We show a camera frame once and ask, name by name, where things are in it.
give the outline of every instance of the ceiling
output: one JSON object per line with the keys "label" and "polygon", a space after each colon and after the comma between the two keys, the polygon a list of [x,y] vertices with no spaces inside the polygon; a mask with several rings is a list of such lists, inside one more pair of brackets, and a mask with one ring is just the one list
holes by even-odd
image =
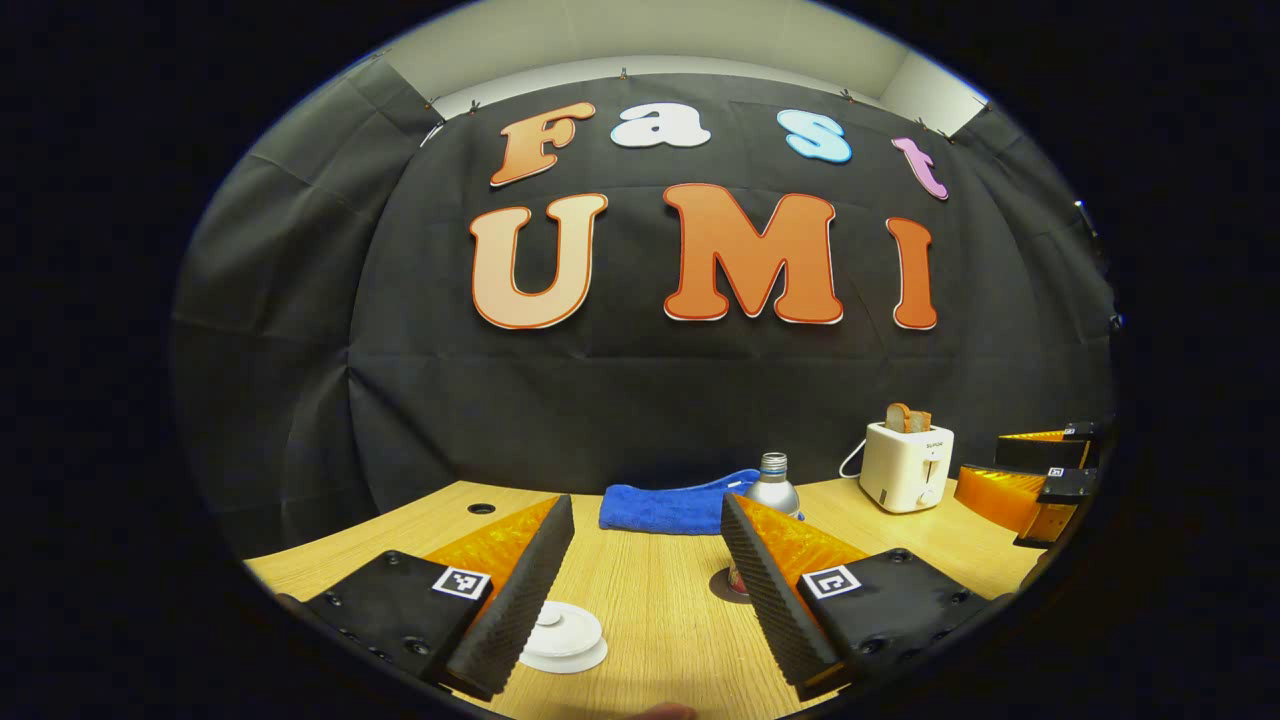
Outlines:
{"label": "ceiling", "polygon": [[430,97],[575,60],[691,55],[778,68],[878,99],[909,54],[809,0],[484,0],[389,47],[397,70]]}

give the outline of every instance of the bread slice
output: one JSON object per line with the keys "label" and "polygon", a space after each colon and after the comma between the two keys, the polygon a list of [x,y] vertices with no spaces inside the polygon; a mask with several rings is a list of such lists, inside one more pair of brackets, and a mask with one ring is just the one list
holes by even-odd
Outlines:
{"label": "bread slice", "polygon": [[899,433],[906,432],[906,419],[911,415],[911,409],[901,402],[895,402],[884,411],[884,427]]}
{"label": "bread slice", "polygon": [[908,421],[909,433],[923,433],[928,430],[932,425],[933,415],[923,413],[920,410],[911,410],[910,420]]}

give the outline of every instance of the blue towel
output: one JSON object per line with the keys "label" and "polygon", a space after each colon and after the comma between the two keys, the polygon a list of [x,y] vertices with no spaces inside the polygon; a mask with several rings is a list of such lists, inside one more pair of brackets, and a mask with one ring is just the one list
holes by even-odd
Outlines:
{"label": "blue towel", "polygon": [[739,470],[691,488],[609,486],[600,502],[600,528],[668,536],[718,536],[724,493],[742,495],[759,478],[759,470]]}

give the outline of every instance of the bottle cap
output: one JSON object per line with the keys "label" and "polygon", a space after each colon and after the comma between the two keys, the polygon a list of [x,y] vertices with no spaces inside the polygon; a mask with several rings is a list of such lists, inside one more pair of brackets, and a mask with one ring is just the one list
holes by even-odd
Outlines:
{"label": "bottle cap", "polygon": [[787,455],[785,452],[765,452],[760,457],[760,479],[769,482],[785,478],[787,474]]}
{"label": "bottle cap", "polygon": [[581,673],[603,662],[608,650],[594,615],[564,602],[547,601],[520,661],[544,673]]}

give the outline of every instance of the light blue letter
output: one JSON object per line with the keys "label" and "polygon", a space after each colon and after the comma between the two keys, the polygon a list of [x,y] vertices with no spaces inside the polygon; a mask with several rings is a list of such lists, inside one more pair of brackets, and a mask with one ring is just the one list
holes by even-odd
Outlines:
{"label": "light blue letter", "polygon": [[845,163],[854,156],[849,143],[841,140],[845,131],[827,115],[804,110],[782,110],[778,124],[791,131],[787,145],[805,158],[818,158],[828,163]]}

